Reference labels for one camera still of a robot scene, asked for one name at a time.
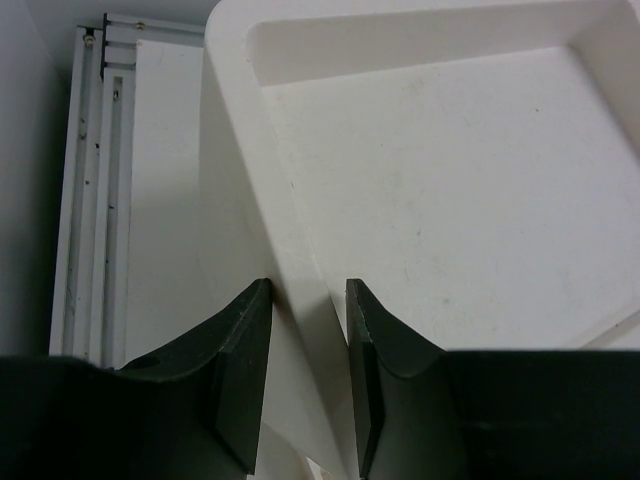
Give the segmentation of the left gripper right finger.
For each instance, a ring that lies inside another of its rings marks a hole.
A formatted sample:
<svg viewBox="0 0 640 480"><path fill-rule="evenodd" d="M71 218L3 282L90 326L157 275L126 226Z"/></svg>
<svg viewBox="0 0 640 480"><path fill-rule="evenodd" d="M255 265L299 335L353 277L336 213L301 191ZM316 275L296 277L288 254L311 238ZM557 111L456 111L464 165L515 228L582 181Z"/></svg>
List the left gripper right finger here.
<svg viewBox="0 0 640 480"><path fill-rule="evenodd" d="M455 350L346 283L363 479L635 479L635 351Z"/></svg>

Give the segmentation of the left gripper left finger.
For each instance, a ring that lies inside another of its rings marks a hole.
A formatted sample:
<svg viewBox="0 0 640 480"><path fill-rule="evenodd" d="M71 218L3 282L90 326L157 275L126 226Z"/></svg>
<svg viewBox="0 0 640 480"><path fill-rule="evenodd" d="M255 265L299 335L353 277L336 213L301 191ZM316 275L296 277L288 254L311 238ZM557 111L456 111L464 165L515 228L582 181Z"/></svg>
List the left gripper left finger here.
<svg viewBox="0 0 640 480"><path fill-rule="evenodd" d="M272 325L258 279L171 342L107 369L1 360L5 479L244 479L255 472Z"/></svg>

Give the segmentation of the white plastic drawer unit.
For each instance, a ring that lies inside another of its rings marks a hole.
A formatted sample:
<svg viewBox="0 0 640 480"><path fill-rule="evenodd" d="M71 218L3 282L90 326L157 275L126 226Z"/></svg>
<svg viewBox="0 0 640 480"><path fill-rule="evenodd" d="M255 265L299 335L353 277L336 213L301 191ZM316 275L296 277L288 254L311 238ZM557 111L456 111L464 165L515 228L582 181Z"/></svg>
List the white plastic drawer unit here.
<svg viewBox="0 0 640 480"><path fill-rule="evenodd" d="M200 261L275 289L264 422L357 475L345 284L452 349L639 344L635 1L223 1Z"/></svg>

